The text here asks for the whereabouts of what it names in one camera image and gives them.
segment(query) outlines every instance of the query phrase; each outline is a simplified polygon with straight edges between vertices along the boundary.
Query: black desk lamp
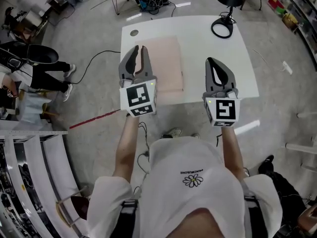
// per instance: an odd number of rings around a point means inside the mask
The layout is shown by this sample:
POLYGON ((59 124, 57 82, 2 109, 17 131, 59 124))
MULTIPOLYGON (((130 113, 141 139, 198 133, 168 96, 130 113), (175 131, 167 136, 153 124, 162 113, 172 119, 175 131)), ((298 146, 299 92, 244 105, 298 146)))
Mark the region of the black desk lamp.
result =
POLYGON ((236 22, 232 19, 232 11, 233 11, 233 7, 237 7, 240 6, 242 4, 242 0, 218 0, 220 3, 230 7, 230 11, 229 12, 222 12, 220 14, 219 19, 217 19, 212 25, 211 25, 211 30, 213 32, 213 34, 215 34, 216 36, 218 36, 219 38, 222 39, 227 39, 232 35, 233 32, 233 24, 235 24, 236 22), (215 25, 223 25, 225 26, 228 31, 229 31, 229 35, 227 36, 221 36, 218 35, 217 33, 215 33, 215 31, 213 30, 213 27, 215 25))

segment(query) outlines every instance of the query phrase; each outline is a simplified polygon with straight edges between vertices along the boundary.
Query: flower logo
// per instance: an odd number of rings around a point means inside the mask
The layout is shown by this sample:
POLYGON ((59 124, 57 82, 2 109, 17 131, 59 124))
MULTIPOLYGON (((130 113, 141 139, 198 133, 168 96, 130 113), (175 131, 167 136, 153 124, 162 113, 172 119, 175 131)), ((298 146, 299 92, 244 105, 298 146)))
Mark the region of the flower logo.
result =
POLYGON ((190 188, 194 186, 198 186, 202 183, 204 179, 202 177, 198 177, 198 174, 190 175, 188 177, 185 177, 185 180, 183 180, 183 183, 185 183, 186 186, 189 186, 190 188))

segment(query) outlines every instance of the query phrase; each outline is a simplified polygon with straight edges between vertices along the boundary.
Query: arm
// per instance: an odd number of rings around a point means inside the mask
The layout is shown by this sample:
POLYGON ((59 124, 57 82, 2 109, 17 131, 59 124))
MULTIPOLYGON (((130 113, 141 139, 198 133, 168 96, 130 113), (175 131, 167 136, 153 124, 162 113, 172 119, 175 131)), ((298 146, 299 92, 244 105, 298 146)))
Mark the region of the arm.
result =
POLYGON ((243 170, 242 155, 234 129, 232 127, 223 127, 221 131, 224 165, 238 180, 243 180, 247 176, 243 170))
POLYGON ((134 165, 134 157, 137 148, 139 118, 128 116, 115 153, 115 169, 113 177, 125 178, 128 182, 134 165))
POLYGON ((10 78, 10 76, 8 76, 7 74, 5 74, 3 76, 3 79, 2 79, 2 83, 1 83, 1 88, 5 86, 7 87, 7 89, 9 89, 11 92, 12 92, 12 95, 14 97, 18 96, 18 92, 16 90, 16 86, 15 86, 15 83, 14 81, 12 80, 12 78, 10 78))
POLYGON ((315 211, 316 208, 317 208, 317 204, 315 204, 311 208, 308 208, 301 214, 301 216, 299 216, 297 222, 298 222, 298 226, 302 230, 308 232, 310 229, 314 227, 314 225, 317 224, 317 218, 311 217, 311 214, 313 213, 313 211, 315 211))

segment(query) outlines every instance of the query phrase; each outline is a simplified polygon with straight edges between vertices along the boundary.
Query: pink cloth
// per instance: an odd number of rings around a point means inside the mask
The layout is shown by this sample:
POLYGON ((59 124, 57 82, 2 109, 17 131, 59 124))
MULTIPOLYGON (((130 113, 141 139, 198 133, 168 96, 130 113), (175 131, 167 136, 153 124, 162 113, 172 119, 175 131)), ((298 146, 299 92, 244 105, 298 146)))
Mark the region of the pink cloth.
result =
MULTIPOLYGON (((176 36, 153 38, 136 42, 139 52, 142 45, 148 49, 153 75, 158 78, 158 92, 183 91, 180 47, 176 36)), ((141 68, 141 56, 137 57, 136 70, 141 68)))

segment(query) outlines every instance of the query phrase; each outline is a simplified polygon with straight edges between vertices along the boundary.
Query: hand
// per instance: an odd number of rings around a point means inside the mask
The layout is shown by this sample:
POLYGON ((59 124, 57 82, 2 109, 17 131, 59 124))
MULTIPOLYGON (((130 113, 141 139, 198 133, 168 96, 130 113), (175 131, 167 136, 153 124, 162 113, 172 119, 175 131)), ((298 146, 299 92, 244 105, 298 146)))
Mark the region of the hand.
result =
POLYGON ((15 86, 15 83, 12 80, 12 78, 10 78, 10 76, 7 74, 3 77, 2 87, 6 87, 7 89, 9 89, 15 98, 18 96, 18 92, 17 92, 16 86, 15 86))

